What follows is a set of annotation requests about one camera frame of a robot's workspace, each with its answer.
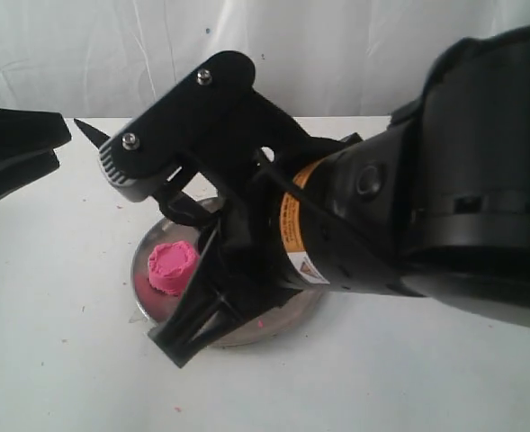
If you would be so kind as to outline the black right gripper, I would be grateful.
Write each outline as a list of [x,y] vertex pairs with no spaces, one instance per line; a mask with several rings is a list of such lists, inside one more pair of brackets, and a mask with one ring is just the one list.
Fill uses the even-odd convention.
[[299,291],[405,296],[406,140],[308,135],[263,159],[256,139],[216,139],[202,171],[225,203],[174,312],[148,337],[184,367],[205,347]]

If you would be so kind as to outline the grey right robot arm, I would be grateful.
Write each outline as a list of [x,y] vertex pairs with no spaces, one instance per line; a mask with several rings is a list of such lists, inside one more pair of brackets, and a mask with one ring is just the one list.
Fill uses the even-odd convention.
[[530,327],[530,26],[459,40],[369,139],[248,94],[202,137],[223,204],[151,340],[178,366],[298,293],[431,298]]

